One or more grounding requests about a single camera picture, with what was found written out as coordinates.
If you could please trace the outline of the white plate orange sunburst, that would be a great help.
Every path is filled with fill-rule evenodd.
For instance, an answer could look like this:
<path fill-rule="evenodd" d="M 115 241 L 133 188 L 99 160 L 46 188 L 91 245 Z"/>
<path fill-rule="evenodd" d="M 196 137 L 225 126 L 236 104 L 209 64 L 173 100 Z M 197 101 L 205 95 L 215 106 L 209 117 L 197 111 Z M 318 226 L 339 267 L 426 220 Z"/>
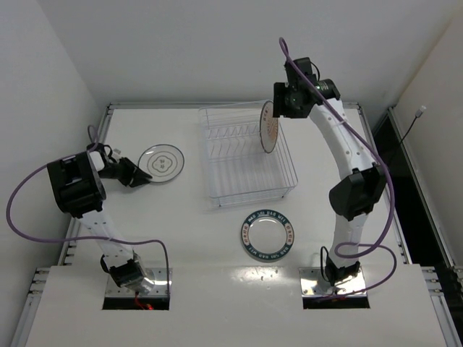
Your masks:
<path fill-rule="evenodd" d="M 279 135 L 279 119 L 273 116 L 273 102 L 267 100 L 260 112 L 260 143 L 265 153 L 272 153 Z"/>

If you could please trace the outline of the dark green rimmed plate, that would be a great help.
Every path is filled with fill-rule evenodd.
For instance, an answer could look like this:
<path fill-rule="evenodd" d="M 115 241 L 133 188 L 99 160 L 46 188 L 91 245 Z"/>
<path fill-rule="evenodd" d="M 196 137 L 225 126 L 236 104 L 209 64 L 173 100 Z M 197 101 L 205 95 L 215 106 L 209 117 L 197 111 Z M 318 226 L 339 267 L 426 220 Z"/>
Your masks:
<path fill-rule="evenodd" d="M 245 252 L 258 262 L 277 262 L 294 245 L 295 232 L 282 213 L 263 209 L 250 213 L 243 221 L 239 237 Z"/>

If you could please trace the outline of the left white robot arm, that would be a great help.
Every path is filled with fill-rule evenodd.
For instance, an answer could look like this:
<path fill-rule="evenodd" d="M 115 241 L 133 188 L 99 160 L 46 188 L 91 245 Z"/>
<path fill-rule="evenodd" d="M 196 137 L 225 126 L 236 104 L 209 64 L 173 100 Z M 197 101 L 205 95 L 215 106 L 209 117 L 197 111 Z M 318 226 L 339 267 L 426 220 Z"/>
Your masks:
<path fill-rule="evenodd" d="M 86 227 L 101 248 L 100 264 L 120 288 L 149 294 L 154 277 L 142 264 L 133 247 L 122 235 L 103 208 L 106 191 L 102 179 L 116 179 L 125 187 L 149 184 L 152 176 L 128 158 L 108 157 L 104 146 L 95 152 L 84 151 L 46 165 L 57 206 L 63 213 Z"/>

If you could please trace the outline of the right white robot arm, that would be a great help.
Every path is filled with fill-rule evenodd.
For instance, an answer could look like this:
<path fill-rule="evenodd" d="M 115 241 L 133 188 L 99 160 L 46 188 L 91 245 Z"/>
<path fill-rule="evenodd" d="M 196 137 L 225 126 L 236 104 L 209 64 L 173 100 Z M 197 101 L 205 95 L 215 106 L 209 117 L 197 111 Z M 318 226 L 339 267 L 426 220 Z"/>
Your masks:
<path fill-rule="evenodd" d="M 317 80 L 308 58 L 286 61 L 286 82 L 273 86 L 273 115 L 309 118 L 327 143 L 339 172 L 328 193 L 335 212 L 333 244 L 324 279 L 331 285 L 355 276 L 363 227 L 386 185 L 386 175 L 366 146 L 352 133 L 339 91 L 332 80 Z"/>

